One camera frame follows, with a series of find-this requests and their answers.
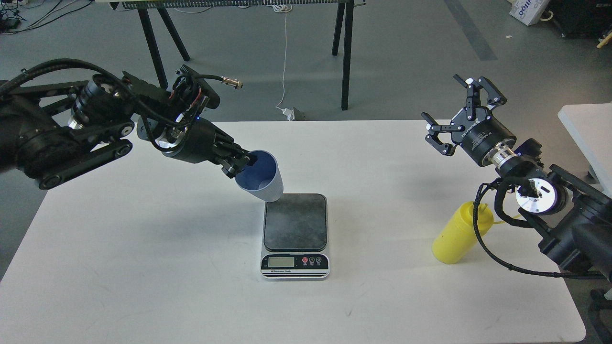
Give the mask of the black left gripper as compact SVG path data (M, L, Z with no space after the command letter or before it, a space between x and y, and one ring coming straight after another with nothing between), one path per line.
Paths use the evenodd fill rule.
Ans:
M254 165L258 160L206 119L197 119L186 131L181 144L163 155L194 164L209 161L221 165L221 171L230 179L240 174L245 165Z

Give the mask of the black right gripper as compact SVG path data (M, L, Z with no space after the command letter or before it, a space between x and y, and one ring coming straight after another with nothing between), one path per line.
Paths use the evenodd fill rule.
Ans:
M489 79L481 76L467 80L455 74L453 78L466 88L466 105L451 119L449 125L439 125L428 113L421 116L427 122L426 142L440 154L452 156L456 146L462 149L478 166L491 165L489 152L499 143L513 148L516 136L499 122L492 111L507 103L507 98ZM440 133L452 133L455 144L443 143Z

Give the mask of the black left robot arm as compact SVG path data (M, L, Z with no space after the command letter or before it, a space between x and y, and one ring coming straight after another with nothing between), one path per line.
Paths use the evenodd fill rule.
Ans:
M136 135L162 155L209 161L236 178L258 157L203 118L220 98L208 84L239 80L182 65L168 91L78 59L53 59L1 82L1 172L19 170L50 190L129 154Z

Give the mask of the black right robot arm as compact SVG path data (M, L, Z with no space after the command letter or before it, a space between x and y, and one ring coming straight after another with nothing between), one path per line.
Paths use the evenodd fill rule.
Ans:
M558 165L545 171L541 144L528 139L516 146L516 136L492 113L507 99L489 79L453 78L466 89L466 103L448 124L422 113L426 142L451 156L461 148L478 166L494 166L498 178L483 183L474 202L495 190L494 211L511 226L534 229L538 249L560 268L542 272L514 266L485 245L477 211L468 223L471 233L496 263L511 271L552 278L611 281L611 199Z

